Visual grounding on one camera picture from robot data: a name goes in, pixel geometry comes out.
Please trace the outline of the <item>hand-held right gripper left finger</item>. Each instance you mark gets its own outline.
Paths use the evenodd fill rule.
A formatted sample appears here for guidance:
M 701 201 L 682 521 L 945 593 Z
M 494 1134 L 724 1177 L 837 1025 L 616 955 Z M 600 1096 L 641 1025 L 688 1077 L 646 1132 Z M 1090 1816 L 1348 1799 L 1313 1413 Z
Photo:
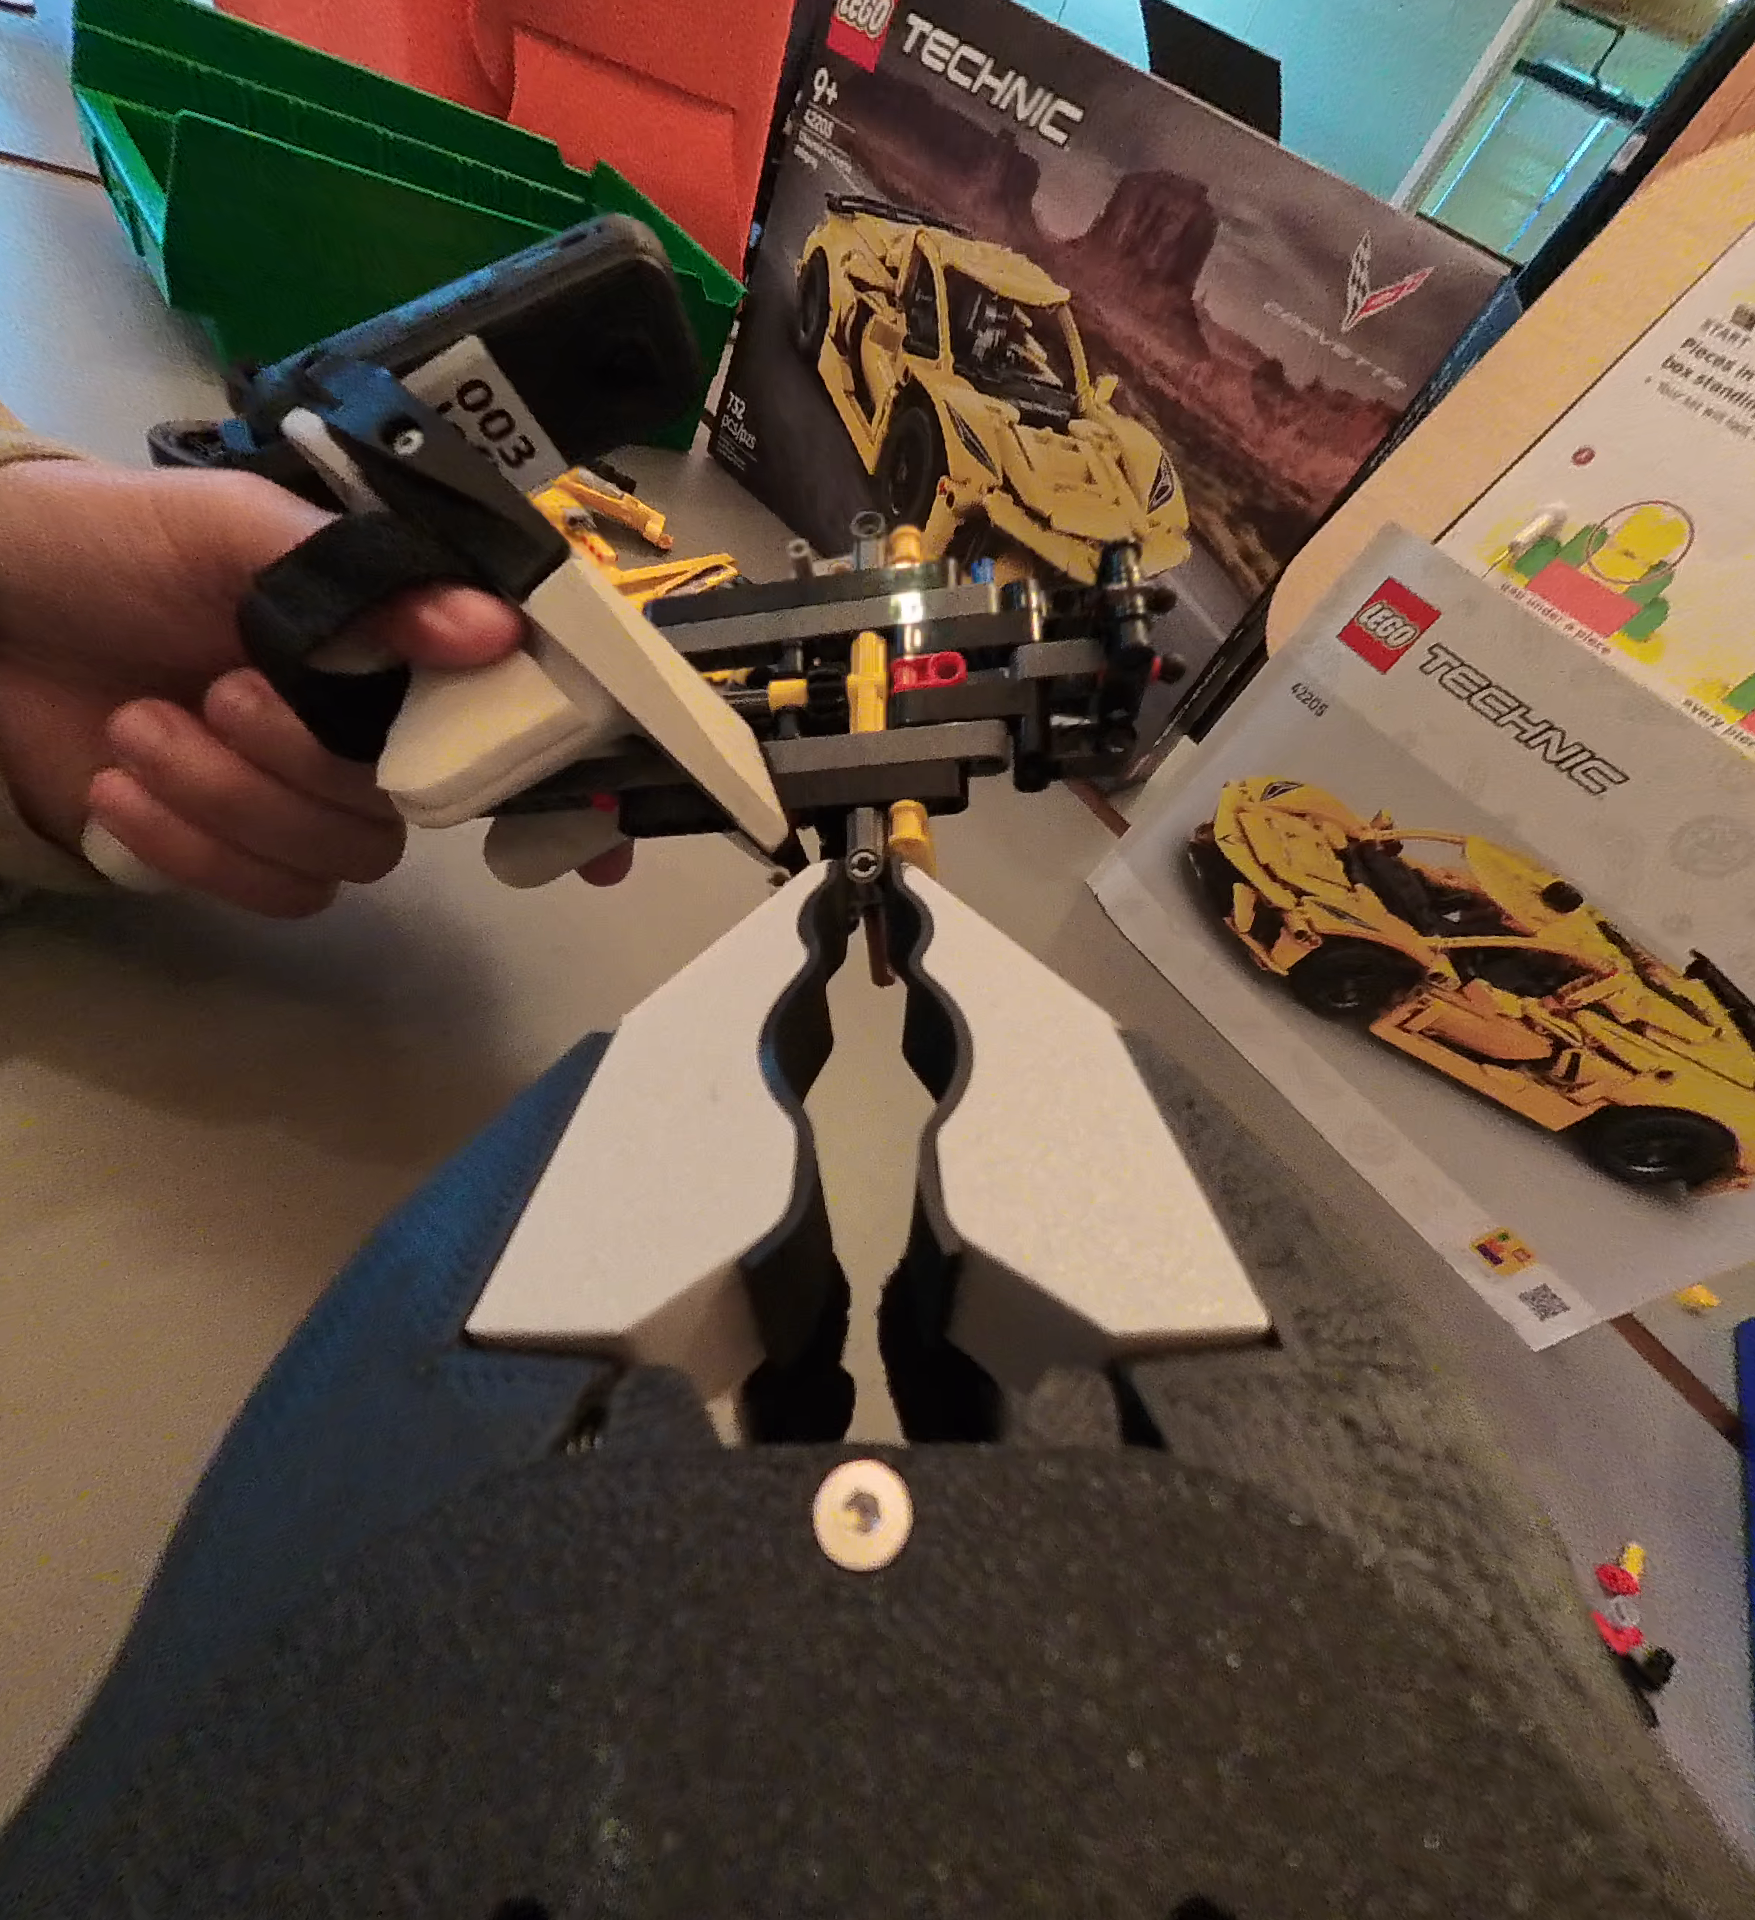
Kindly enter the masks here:
M 467 1337 L 740 1393 L 836 1439 L 836 1248 L 803 1096 L 833 1050 L 836 872 L 807 870 L 643 1000 L 528 1193 Z

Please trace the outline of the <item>person's left hand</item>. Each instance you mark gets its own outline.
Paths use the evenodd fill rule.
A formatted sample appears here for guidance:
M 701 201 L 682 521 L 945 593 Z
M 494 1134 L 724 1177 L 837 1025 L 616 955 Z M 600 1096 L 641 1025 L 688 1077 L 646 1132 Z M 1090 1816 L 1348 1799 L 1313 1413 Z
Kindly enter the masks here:
M 405 851 L 366 767 L 246 664 L 256 571 L 324 514 L 263 478 L 0 467 L 0 769 L 22 817 L 98 829 L 173 887 L 302 919 Z

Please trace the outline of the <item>toy car box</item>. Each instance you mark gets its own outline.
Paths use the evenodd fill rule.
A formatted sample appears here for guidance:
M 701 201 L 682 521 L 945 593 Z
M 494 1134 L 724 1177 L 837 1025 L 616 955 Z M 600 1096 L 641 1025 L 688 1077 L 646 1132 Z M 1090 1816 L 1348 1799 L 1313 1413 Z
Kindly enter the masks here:
M 1202 680 L 1505 277 L 1022 4 L 815 4 L 709 450 L 819 555 L 1131 539 Z

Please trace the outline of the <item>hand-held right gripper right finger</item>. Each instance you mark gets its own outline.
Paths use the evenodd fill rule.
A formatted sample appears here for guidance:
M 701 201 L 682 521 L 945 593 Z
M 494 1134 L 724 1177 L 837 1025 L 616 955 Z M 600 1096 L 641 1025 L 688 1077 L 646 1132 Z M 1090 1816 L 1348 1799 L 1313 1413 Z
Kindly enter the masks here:
M 1050 1370 L 1254 1348 L 1273 1321 L 1119 1025 L 905 872 L 905 1057 L 934 1102 L 905 1251 L 905 1433 L 989 1442 Z

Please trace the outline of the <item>orange plastic carry case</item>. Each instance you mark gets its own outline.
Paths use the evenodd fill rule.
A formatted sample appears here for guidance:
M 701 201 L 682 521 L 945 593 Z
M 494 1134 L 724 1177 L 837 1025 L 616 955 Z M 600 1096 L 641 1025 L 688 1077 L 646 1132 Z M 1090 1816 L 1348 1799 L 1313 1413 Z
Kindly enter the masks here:
M 793 2 L 234 2 L 234 17 L 613 167 L 734 277 Z

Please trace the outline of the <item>printed instruction sheet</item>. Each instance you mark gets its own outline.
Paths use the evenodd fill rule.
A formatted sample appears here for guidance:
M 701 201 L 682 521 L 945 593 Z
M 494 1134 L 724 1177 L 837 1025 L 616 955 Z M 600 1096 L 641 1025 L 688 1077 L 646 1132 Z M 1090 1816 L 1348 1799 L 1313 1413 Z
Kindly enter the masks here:
M 1755 754 L 1755 225 L 1440 549 Z

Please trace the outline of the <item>grey desk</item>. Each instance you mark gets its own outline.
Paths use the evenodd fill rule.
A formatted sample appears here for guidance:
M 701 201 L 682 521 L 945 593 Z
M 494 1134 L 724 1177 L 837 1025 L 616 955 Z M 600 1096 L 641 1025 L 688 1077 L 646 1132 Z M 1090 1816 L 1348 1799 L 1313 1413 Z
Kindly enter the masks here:
M 976 788 L 940 874 L 1280 1156 L 1275 1198 L 1408 1282 L 1576 1559 L 1650 1549 L 1660 1734 L 1755 1845 L 1732 1341 L 1666 1303 L 1530 1353 L 1104 922 L 1112 832 L 1067 788 Z M 727 846 L 512 894 L 419 835 L 306 923 L 179 900 L 0 922 L 0 1825 L 89 1697 L 197 1474 L 338 1265 L 564 1049 L 767 897 Z

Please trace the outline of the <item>green plastic bin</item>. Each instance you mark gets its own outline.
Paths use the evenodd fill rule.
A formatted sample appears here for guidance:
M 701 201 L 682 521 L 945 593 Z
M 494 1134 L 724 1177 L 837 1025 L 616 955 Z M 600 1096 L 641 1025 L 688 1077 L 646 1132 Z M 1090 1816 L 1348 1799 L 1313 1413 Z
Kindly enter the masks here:
M 121 230 L 228 363 L 619 211 L 672 261 L 701 381 L 719 367 L 738 277 L 603 161 L 202 4 L 74 4 L 71 65 Z

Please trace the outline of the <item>pile of yellow toy bricks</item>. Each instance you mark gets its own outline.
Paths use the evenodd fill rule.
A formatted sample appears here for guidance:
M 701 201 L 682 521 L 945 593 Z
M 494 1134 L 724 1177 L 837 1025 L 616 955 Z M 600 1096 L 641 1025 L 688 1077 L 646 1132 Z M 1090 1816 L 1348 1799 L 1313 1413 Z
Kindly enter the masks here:
M 528 494 L 633 609 L 742 585 L 727 553 L 677 553 L 665 510 L 609 468 L 570 467 Z

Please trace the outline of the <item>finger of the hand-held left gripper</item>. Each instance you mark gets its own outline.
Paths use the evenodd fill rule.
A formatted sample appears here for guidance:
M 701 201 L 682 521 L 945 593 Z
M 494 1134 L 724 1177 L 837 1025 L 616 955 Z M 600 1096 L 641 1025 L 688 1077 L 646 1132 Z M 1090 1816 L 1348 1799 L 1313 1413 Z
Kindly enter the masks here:
M 762 851 L 789 837 L 752 729 L 589 559 L 553 569 L 526 619 Z

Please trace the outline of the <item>small red toy bricks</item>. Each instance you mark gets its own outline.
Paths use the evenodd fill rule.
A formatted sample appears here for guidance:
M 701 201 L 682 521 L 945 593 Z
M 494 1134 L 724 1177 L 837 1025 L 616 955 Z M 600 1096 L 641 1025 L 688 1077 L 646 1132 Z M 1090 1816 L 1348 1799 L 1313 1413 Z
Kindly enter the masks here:
M 1660 1700 L 1677 1678 L 1677 1657 L 1650 1639 L 1640 1601 L 1646 1574 L 1646 1549 L 1627 1540 L 1607 1562 L 1590 1569 L 1595 1602 L 1589 1617 L 1601 1637 L 1610 1667 L 1620 1673 L 1633 1706 L 1646 1730 L 1660 1728 Z

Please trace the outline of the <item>grey instruction booklet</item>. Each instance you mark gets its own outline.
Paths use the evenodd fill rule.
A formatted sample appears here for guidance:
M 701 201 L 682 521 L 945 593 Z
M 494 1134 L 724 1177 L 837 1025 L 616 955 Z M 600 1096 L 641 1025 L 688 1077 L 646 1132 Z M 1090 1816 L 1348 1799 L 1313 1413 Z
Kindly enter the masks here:
M 1534 1348 L 1755 1260 L 1755 742 L 1413 534 L 1090 887 Z

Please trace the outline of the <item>toy brick chassis assembly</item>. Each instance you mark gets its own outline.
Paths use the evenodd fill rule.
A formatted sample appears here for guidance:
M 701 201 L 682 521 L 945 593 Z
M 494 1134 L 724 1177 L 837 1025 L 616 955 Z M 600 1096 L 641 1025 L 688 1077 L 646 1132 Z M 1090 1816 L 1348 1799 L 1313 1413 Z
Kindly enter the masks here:
M 1131 539 L 1106 543 L 1088 585 L 1045 586 L 929 561 L 916 530 L 868 514 L 842 561 L 815 569 L 796 539 L 787 581 L 663 596 L 649 620 L 764 748 L 791 830 L 840 865 L 888 984 L 889 872 L 936 872 L 930 819 L 963 812 L 978 779 L 1035 793 L 1121 771 L 1147 697 L 1187 672 L 1156 637 L 1176 604 Z

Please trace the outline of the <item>black panel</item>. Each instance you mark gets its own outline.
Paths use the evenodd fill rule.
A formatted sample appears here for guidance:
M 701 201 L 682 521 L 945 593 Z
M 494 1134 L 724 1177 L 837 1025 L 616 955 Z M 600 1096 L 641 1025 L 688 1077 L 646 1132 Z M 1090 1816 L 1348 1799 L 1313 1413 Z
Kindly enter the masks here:
M 1138 2 L 1148 70 L 1229 120 L 1280 140 L 1280 62 L 1172 2 Z

